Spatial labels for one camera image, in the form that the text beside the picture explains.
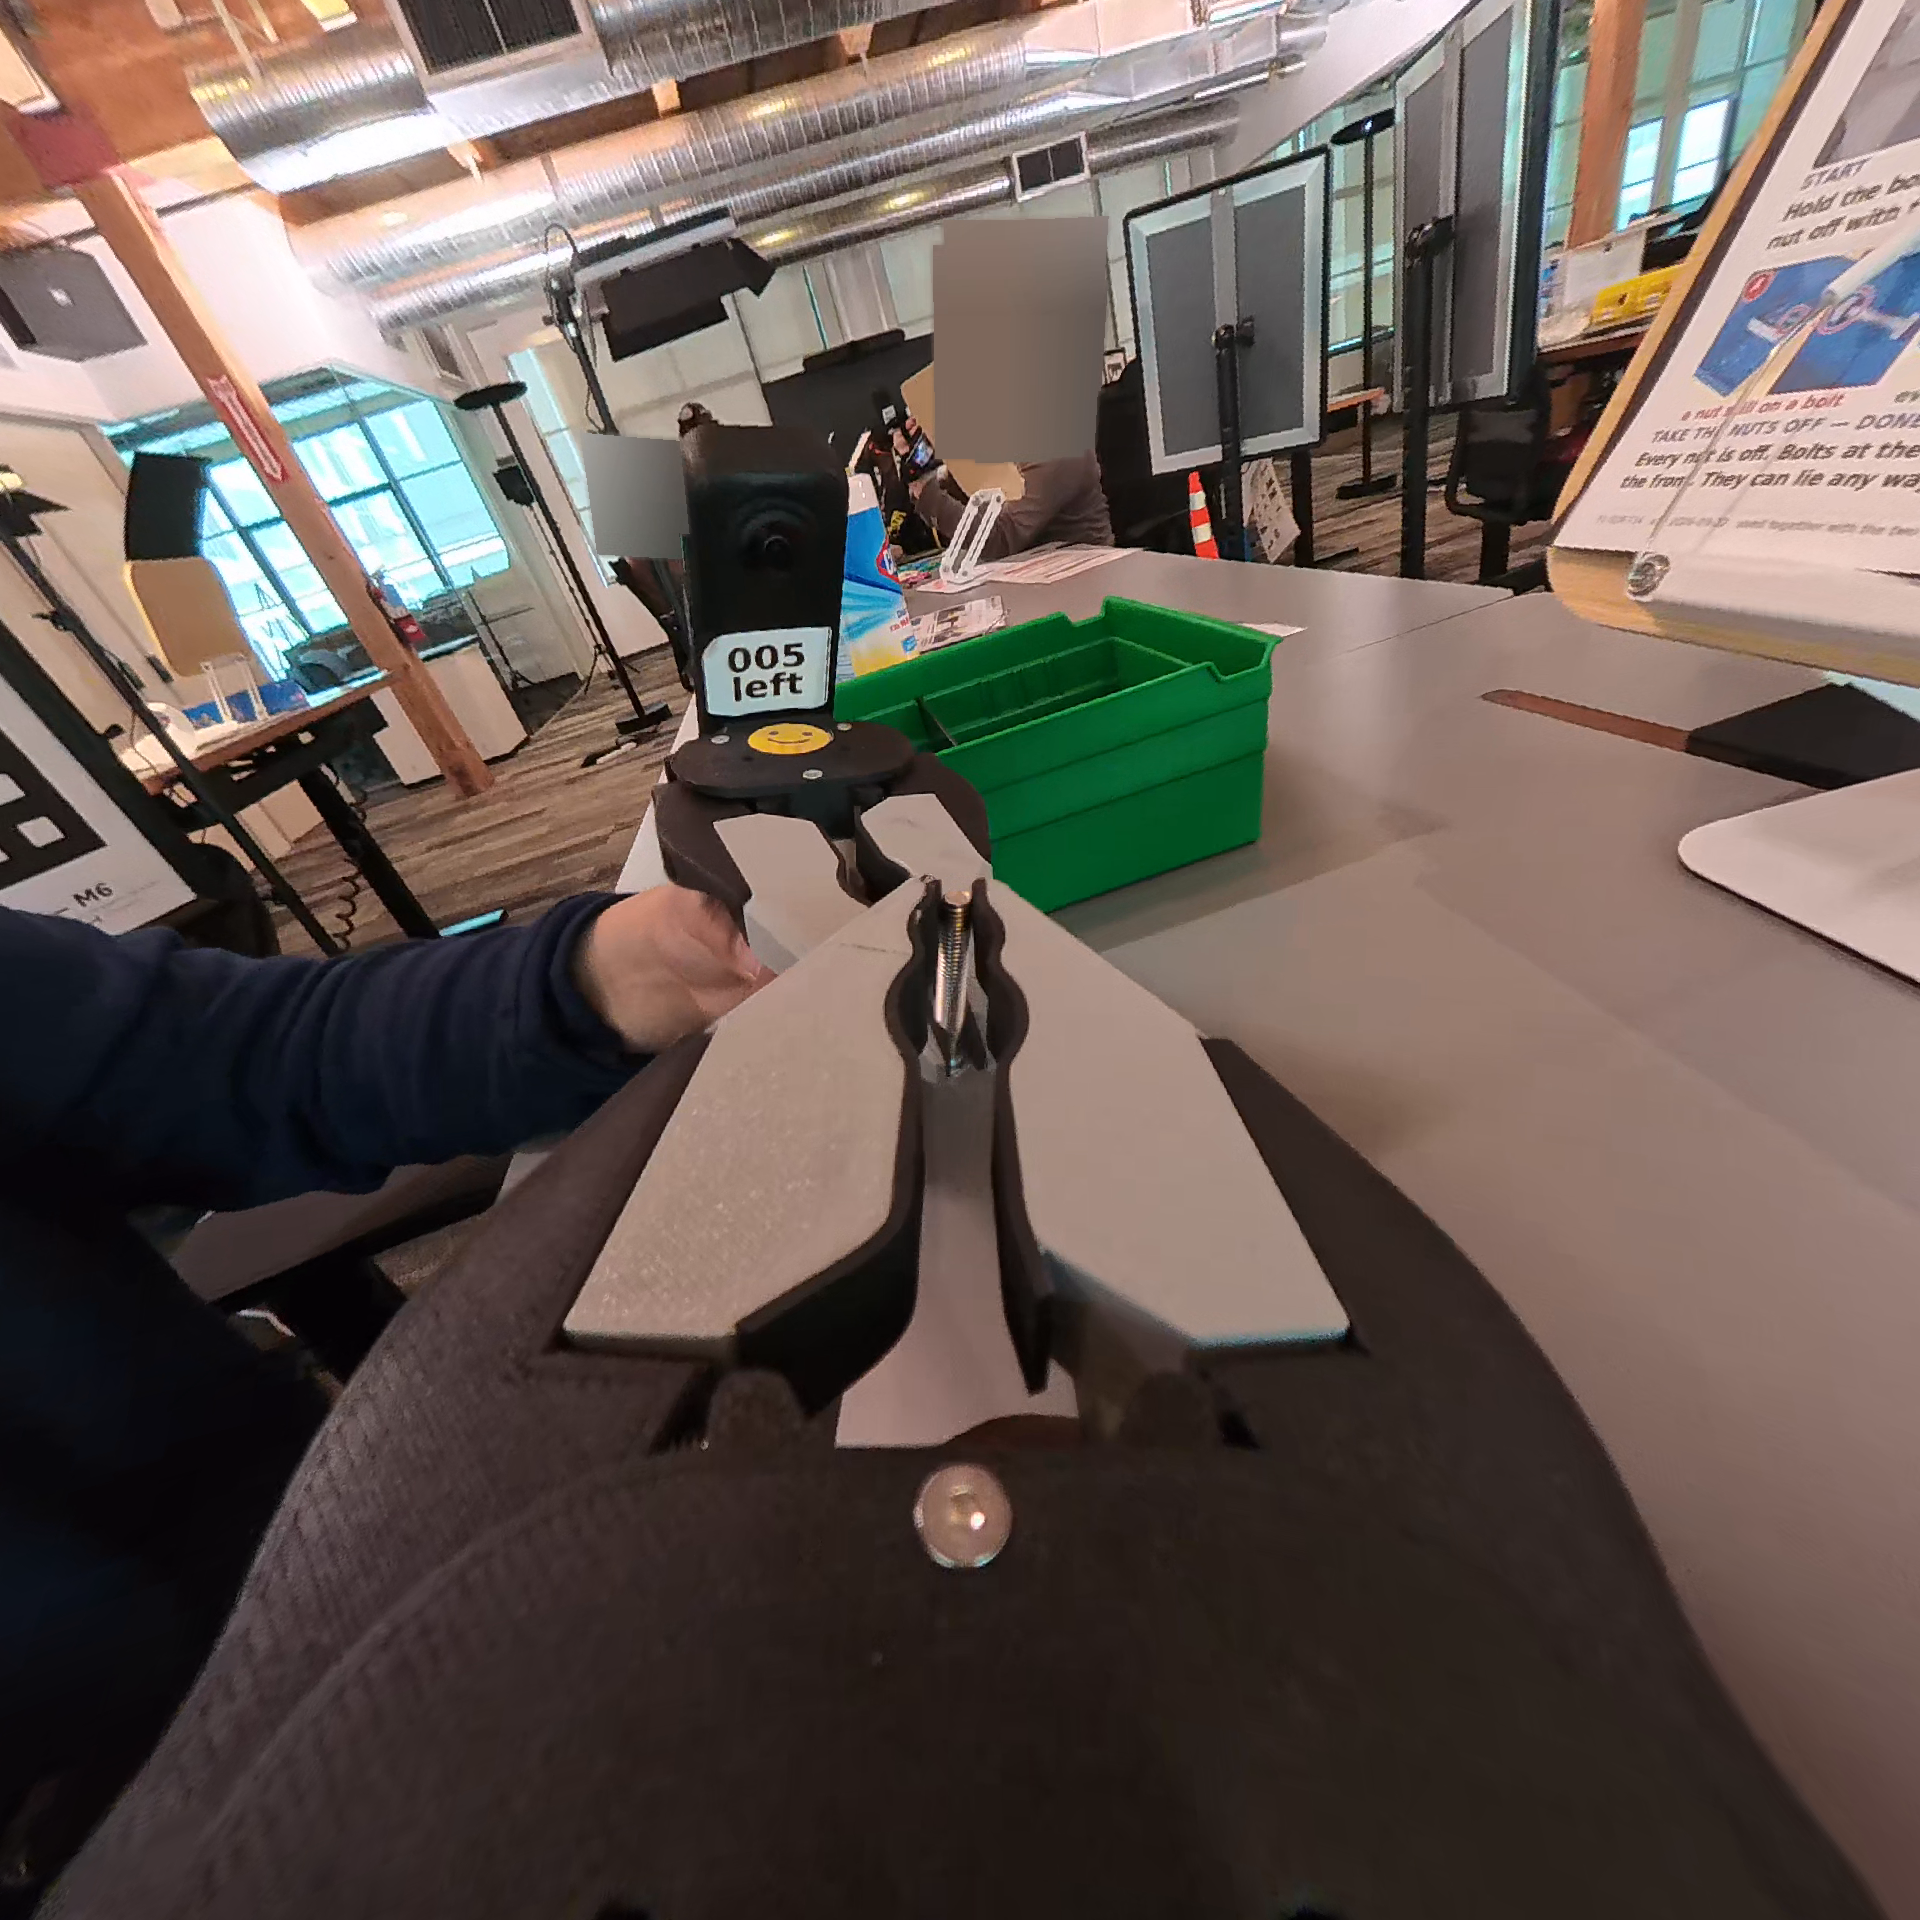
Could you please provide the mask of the blue printed packet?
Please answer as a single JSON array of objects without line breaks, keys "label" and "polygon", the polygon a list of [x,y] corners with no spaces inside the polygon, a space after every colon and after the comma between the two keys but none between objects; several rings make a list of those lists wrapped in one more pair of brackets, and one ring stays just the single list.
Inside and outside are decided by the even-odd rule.
[{"label": "blue printed packet", "polygon": [[851,472],[834,683],[887,670],[909,648],[918,648],[918,623],[909,623],[906,576],[887,558],[887,519],[876,508],[876,477]]}]

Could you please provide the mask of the black studio light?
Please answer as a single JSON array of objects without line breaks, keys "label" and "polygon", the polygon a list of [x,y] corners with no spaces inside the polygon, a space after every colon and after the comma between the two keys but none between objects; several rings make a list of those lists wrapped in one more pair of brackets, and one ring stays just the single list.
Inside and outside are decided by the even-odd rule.
[{"label": "black studio light", "polygon": [[624,248],[594,265],[586,304],[611,348],[611,357],[636,357],[680,348],[704,326],[730,317],[730,294],[765,294],[769,262],[744,248],[730,226],[657,235],[648,248]]}]

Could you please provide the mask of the person's left forearm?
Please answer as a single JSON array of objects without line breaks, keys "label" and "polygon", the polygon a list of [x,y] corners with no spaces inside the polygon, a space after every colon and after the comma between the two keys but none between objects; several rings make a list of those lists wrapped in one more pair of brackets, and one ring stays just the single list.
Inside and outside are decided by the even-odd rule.
[{"label": "person's left forearm", "polygon": [[5,910],[5,1201],[250,1211],[560,1134],[647,1067],[573,973],[607,910],[329,964]]}]

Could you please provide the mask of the white tilting document stand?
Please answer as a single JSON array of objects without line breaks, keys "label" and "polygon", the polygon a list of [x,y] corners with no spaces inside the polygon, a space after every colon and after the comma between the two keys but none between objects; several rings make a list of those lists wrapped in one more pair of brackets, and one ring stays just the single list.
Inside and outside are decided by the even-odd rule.
[{"label": "white tilting document stand", "polygon": [[[1584,500],[1612,403],[1650,366],[1634,354],[1619,395],[1607,396],[1565,494]],[[1554,525],[1550,585],[1565,611],[1678,639],[1708,648],[1772,658],[1819,670],[1819,683],[1862,683],[1911,719],[1920,683],[1920,576],[1855,569],[1855,564],[1747,564],[1747,558],[1670,558],[1650,606],[1619,590],[1634,551],[1565,551]],[[1678,835],[1678,865],[1892,974],[1920,974],[1920,775],[1873,775],[1844,791],[1813,791],[1802,802],[1723,816]]]}]

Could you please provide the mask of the person's left hand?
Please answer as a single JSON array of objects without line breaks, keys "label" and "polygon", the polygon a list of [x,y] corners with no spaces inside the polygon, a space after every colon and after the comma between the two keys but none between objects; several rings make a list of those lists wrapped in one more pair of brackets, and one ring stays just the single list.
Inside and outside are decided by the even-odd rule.
[{"label": "person's left hand", "polygon": [[719,894],[657,886],[594,920],[573,950],[573,986],[632,1057],[657,1057],[704,1037],[744,994],[777,986],[777,973]]}]

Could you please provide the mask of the white cabinet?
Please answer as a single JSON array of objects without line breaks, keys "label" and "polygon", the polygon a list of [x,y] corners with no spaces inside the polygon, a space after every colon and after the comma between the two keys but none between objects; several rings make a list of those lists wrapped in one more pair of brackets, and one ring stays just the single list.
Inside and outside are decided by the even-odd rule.
[{"label": "white cabinet", "polygon": [[[487,763],[522,751],[522,719],[511,705],[511,694],[493,670],[493,648],[477,639],[460,645],[425,645],[417,662],[435,670],[447,711],[460,719],[460,734],[472,735],[472,751]],[[399,782],[435,782],[441,755],[425,751],[417,725],[406,719],[399,694],[369,694],[380,705],[380,755],[393,763]]]}]

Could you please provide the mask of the silver ventilation duct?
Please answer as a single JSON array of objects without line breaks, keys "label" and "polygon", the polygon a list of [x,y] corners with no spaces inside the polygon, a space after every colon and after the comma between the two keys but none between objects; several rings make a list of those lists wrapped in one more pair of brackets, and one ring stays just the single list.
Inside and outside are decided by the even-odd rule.
[{"label": "silver ventilation duct", "polygon": [[187,73],[216,145],[271,193],[357,180],[657,87],[666,172],[751,172],[900,135],[986,135],[1002,112],[1118,120],[1212,83],[1308,59],[1338,8],[339,8],[322,37]]},{"label": "silver ventilation duct", "polygon": [[1232,135],[1233,100],[1223,87],[1148,108],[1042,87],[958,128],[876,128],[714,172],[666,145],[586,140],[472,193],[435,184],[301,226],[291,262],[322,294],[355,301],[399,338],[535,304],[560,283],[594,294],[616,272],[680,280],[694,252],[730,239],[777,272],[1138,157],[1203,152]]}]

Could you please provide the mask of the black speaker box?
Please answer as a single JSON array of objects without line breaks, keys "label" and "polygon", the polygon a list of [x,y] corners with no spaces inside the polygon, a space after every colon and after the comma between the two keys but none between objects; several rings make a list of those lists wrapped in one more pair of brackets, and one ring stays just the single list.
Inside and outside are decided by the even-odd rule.
[{"label": "black speaker box", "polygon": [[59,366],[95,366],[147,348],[106,265],[82,248],[0,252],[0,329],[19,354]]}]

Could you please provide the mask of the green plastic bin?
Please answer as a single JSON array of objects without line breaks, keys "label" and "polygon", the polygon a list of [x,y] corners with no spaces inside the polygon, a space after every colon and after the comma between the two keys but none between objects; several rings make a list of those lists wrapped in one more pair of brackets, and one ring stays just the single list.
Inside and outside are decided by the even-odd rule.
[{"label": "green plastic bin", "polygon": [[1277,645],[1100,596],[851,676],[834,719],[923,751],[923,696],[966,735],[936,763],[986,800],[997,879],[1062,910],[1260,835]]}]

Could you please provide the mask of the grey panel on stand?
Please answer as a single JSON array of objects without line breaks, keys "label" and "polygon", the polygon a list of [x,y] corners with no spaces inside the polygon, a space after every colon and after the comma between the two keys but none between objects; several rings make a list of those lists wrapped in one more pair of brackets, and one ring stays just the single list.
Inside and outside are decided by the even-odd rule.
[{"label": "grey panel on stand", "polygon": [[1325,448],[1327,145],[1138,205],[1123,262],[1148,465],[1216,465],[1216,548],[1242,558],[1242,465]]},{"label": "grey panel on stand", "polygon": [[1491,422],[1536,376],[1550,87],[1554,8],[1530,0],[1462,8],[1396,73],[1401,576],[1426,569],[1426,422]]}]

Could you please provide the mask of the silver hex bolt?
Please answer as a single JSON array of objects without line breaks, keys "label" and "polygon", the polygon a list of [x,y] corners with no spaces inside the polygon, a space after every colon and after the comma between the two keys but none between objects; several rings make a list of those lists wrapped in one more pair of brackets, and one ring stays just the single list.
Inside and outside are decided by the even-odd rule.
[{"label": "silver hex bolt", "polygon": [[986,1046],[986,994],[974,994],[974,920],[973,889],[930,886],[923,894],[930,928],[930,1037],[923,1037],[923,1079],[951,1082],[987,1064]]}]

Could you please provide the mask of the wooden column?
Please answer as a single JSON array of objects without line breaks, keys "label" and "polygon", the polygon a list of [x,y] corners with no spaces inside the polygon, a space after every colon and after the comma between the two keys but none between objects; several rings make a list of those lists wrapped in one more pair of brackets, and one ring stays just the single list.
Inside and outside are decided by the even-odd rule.
[{"label": "wooden column", "polygon": [[1650,25],[1650,0],[1593,0],[1586,13],[1565,252],[1599,248],[1619,215],[1619,152],[1627,152],[1634,96],[1638,96],[1638,25]]}]

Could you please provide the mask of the black white marker board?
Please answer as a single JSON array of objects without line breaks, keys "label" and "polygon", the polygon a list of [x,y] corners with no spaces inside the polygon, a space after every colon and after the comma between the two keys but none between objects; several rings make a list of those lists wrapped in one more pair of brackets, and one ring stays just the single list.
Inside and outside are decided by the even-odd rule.
[{"label": "black white marker board", "polygon": [[86,734],[82,705],[5,639],[0,645],[0,902],[95,928],[138,928],[187,910],[187,833]]}]

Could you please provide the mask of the wooden desk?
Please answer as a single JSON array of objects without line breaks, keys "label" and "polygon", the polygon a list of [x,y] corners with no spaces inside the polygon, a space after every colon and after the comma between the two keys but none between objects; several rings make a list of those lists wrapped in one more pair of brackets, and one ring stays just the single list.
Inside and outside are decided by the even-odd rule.
[{"label": "wooden desk", "polygon": [[276,800],[284,782],[304,791],[322,813],[326,835],[344,851],[344,873],[380,894],[380,910],[399,921],[399,935],[441,935],[435,910],[411,894],[399,865],[380,851],[369,826],[357,802],[339,791],[329,763],[388,734],[388,711],[369,705],[388,676],[326,694],[301,711],[271,711],[250,725],[216,734],[211,744],[177,744],[150,705],[133,705],[133,725],[150,751],[117,744],[117,771],[150,802],[177,813],[177,833],[225,833],[239,865],[267,886],[267,894],[326,950],[339,958],[344,943],[313,920],[313,902],[291,889],[276,857],[247,833],[239,813]]}]

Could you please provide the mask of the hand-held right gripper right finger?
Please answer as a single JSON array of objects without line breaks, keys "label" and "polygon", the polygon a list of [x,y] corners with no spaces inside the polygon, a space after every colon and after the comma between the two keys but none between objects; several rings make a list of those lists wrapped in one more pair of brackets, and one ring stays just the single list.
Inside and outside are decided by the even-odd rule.
[{"label": "hand-held right gripper right finger", "polygon": [[1191,1019],[1009,886],[973,889],[987,1019],[987,1211],[1030,1390],[1347,1337]]}]

